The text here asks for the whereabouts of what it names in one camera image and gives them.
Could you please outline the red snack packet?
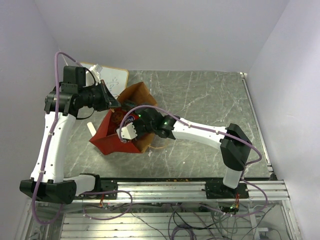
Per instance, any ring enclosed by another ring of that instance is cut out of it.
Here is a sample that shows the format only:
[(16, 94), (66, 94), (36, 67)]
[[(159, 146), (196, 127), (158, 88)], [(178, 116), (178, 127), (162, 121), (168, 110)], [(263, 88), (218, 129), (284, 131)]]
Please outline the red snack packet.
[(127, 112), (122, 111), (122, 110), (117, 110), (117, 111), (113, 112), (111, 115), (111, 118), (110, 118), (110, 128), (112, 128), (113, 130), (118, 129), (123, 119), (124, 119), (123, 125), (126, 126), (127, 124), (129, 124), (139, 118), (134, 113), (131, 113), (130, 115), (125, 117), (126, 114), (127, 114)]

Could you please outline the red paper bag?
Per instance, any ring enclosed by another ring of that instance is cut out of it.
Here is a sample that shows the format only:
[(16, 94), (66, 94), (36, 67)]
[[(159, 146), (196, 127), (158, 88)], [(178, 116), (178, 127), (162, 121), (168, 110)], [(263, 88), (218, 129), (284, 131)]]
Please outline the red paper bag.
[(143, 104), (157, 106), (158, 103), (151, 95), (144, 82), (139, 82), (127, 87), (118, 96), (117, 100), (121, 103), (121, 107), (108, 111), (97, 129), (96, 134), (89, 142), (97, 147), (104, 155), (112, 153), (142, 154), (151, 146), (156, 135), (154, 133), (149, 133), (137, 140), (134, 139), (124, 143), (119, 139), (116, 133), (117, 129), (113, 130), (113, 128), (110, 127), (111, 116), (115, 111), (122, 110), (127, 113), (130, 110), (129, 108), (122, 107), (125, 100), (133, 101), (138, 106)]

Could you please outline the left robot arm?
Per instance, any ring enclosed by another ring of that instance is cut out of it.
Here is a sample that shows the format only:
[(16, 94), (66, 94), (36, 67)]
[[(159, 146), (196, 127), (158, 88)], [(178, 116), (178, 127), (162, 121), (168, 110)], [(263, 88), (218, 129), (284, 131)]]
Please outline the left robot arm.
[(64, 177), (64, 162), (69, 135), (78, 120), (79, 110), (92, 108), (96, 112), (120, 107), (120, 103), (101, 79), (103, 68), (93, 65), (65, 66), (63, 80), (45, 98), (45, 127), (36, 165), (19, 190), (39, 202), (69, 205), (76, 196), (86, 194), (91, 199), (102, 193), (100, 176), (82, 173)]

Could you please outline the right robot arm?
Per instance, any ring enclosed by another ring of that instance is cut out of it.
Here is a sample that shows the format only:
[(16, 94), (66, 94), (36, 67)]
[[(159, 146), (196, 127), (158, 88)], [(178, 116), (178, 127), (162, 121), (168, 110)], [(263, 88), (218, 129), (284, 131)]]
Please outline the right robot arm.
[(239, 125), (219, 127), (195, 123), (168, 112), (163, 115), (159, 108), (151, 106), (141, 107), (134, 113), (138, 118), (129, 125), (134, 138), (155, 134), (163, 139), (187, 140), (220, 150), (226, 166), (220, 192), (226, 198), (238, 192), (252, 145)]

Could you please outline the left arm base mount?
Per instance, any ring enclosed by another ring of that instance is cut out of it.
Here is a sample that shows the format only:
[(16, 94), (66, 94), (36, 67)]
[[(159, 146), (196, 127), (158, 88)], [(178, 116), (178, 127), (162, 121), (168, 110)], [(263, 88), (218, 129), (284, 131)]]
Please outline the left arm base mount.
[(101, 191), (102, 192), (111, 192), (111, 193), (105, 193), (104, 199), (106, 200), (116, 200), (117, 199), (117, 193), (114, 193), (114, 191), (118, 190), (118, 183), (114, 180), (101, 180)]

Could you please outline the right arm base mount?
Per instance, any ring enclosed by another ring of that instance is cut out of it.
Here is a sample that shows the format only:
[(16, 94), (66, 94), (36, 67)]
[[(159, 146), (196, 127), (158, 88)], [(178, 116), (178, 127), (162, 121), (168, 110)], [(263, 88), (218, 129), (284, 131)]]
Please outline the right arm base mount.
[(240, 183), (237, 188), (229, 188), (219, 182), (207, 182), (202, 189), (207, 199), (248, 199), (249, 192), (245, 183)]

